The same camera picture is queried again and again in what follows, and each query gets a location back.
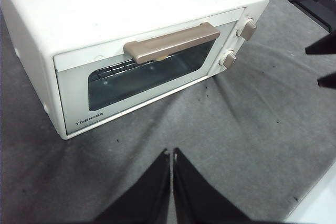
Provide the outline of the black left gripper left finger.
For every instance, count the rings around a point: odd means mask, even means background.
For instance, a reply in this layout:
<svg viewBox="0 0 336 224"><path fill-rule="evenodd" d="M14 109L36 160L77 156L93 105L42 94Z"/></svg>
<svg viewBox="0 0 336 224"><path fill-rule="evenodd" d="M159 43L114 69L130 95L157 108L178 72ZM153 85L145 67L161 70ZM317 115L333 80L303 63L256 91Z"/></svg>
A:
<svg viewBox="0 0 336 224"><path fill-rule="evenodd" d="M95 217L98 223L167 223L171 178L164 149L136 183Z"/></svg>

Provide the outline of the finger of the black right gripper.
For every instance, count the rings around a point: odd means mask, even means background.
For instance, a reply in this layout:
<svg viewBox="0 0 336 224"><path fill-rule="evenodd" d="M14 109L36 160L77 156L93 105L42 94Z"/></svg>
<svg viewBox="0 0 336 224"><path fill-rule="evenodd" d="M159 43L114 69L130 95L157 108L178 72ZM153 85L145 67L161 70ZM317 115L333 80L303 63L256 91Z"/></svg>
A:
<svg viewBox="0 0 336 224"><path fill-rule="evenodd" d="M332 55L335 54L335 31L329 33L310 46L305 48L307 55Z"/></svg>
<svg viewBox="0 0 336 224"><path fill-rule="evenodd" d="M323 88L336 88L336 72L328 74L317 80L318 86Z"/></svg>

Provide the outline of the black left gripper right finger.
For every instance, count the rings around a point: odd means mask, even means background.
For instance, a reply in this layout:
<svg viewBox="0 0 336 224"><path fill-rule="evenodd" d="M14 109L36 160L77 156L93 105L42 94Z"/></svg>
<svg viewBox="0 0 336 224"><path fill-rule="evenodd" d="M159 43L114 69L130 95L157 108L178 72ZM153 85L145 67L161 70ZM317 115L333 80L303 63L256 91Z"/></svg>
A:
<svg viewBox="0 0 336 224"><path fill-rule="evenodd" d="M179 148L173 154L173 194L178 223L251 221L202 176Z"/></svg>

